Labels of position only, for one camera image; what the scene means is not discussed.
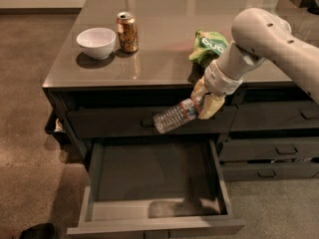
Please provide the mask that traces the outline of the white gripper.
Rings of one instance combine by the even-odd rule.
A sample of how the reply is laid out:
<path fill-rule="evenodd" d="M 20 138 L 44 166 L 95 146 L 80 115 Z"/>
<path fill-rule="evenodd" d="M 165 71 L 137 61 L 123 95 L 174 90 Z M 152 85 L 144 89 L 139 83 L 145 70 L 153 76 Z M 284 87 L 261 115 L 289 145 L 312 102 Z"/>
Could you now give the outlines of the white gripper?
<path fill-rule="evenodd" d="M 204 71 L 190 95 L 197 104 L 203 104 L 198 118 L 208 120 L 223 106 L 225 96 L 232 95 L 242 84 L 242 80 L 234 80 L 226 76 L 213 60 Z"/>

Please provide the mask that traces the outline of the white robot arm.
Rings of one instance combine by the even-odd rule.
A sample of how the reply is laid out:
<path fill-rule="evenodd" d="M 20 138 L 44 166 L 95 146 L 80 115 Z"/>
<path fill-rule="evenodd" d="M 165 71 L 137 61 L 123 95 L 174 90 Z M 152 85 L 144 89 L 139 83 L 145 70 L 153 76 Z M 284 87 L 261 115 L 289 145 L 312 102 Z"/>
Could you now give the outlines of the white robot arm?
<path fill-rule="evenodd" d="M 258 8 L 239 13 L 231 26 L 233 41 L 205 68 L 191 95 L 203 99 L 201 120 L 211 118 L 248 72 L 268 60 L 313 101 L 319 103 L 319 48 L 291 35 L 283 19 Z"/>

